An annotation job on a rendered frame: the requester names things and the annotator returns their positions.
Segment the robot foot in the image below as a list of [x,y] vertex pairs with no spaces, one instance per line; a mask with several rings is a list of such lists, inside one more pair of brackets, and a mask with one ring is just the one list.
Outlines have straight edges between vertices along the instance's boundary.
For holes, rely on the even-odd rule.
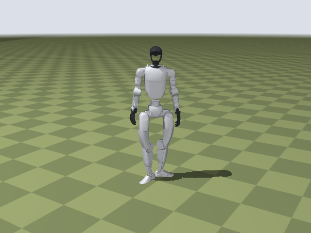
[[172,177],[174,174],[173,173],[170,173],[170,172],[167,172],[165,170],[163,170],[162,172],[158,172],[158,170],[155,172],[155,176],[157,177]]
[[155,177],[155,175],[152,173],[152,176],[145,176],[144,177],[144,179],[143,180],[141,180],[139,183],[140,184],[145,184],[145,183],[147,183],[147,182],[150,182],[151,180],[153,180],[153,179],[155,179],[156,177]]

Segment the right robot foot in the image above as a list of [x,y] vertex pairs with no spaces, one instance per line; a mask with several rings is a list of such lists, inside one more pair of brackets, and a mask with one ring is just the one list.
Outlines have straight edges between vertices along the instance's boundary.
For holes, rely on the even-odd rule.
[[145,184],[145,183],[147,183],[147,182],[150,182],[151,180],[153,180],[153,179],[155,179],[156,177],[155,177],[155,175],[152,173],[152,176],[145,176],[144,177],[144,179],[143,180],[141,180],[139,183],[140,184]]

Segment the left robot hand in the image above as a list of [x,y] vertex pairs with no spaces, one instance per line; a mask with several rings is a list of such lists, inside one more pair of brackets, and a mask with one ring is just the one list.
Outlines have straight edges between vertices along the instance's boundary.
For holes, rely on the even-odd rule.
[[176,110],[175,110],[176,112],[176,114],[177,114],[177,122],[175,122],[176,124],[175,124],[175,126],[176,127],[178,127],[179,125],[180,125],[180,111],[179,111],[179,109],[178,108],[176,108]]

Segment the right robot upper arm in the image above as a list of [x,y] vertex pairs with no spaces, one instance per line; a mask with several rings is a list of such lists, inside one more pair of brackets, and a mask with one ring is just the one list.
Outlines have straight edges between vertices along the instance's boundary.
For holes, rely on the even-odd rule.
[[136,76],[135,76],[135,92],[134,95],[140,96],[142,89],[141,83],[142,83],[142,76],[144,75],[145,72],[145,67],[144,68],[138,68],[136,70]]

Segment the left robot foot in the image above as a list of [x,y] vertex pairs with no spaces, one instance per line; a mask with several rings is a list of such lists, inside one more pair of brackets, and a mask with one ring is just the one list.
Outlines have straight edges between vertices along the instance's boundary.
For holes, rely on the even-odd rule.
[[167,172],[165,170],[163,170],[162,172],[158,172],[158,170],[155,172],[155,176],[157,177],[172,177],[174,174],[173,173],[170,173],[170,172]]

